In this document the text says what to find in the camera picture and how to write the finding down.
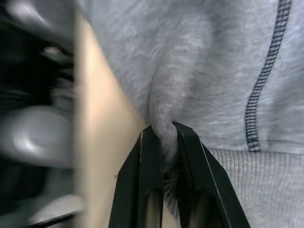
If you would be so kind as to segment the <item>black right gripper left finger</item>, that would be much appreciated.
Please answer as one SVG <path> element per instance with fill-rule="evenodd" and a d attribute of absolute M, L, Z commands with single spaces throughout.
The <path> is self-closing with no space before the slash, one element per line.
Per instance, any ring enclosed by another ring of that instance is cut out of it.
<path fill-rule="evenodd" d="M 162 228 L 159 140 L 145 128 L 118 172 L 108 228 Z"/>

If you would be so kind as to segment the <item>silver robot body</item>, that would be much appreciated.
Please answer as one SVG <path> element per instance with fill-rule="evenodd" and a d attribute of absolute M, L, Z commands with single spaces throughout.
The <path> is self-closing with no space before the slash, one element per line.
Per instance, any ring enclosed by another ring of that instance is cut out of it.
<path fill-rule="evenodd" d="M 0 228 L 75 228 L 75 0 L 0 0 Z"/>

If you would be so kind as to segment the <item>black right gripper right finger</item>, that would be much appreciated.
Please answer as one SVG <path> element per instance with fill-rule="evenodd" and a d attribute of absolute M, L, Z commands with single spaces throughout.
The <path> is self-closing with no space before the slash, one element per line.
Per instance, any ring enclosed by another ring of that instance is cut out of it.
<path fill-rule="evenodd" d="M 181 228 L 251 228 L 225 169 L 196 132 L 178 132 L 177 199 Z"/>

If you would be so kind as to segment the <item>grey knit jacket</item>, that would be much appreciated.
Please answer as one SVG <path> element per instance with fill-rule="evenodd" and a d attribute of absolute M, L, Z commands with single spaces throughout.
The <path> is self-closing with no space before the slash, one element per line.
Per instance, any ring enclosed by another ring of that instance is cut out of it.
<path fill-rule="evenodd" d="M 304 228 L 304 0 L 77 0 L 161 141 L 179 216 L 177 130 L 228 173 L 252 228 Z"/>

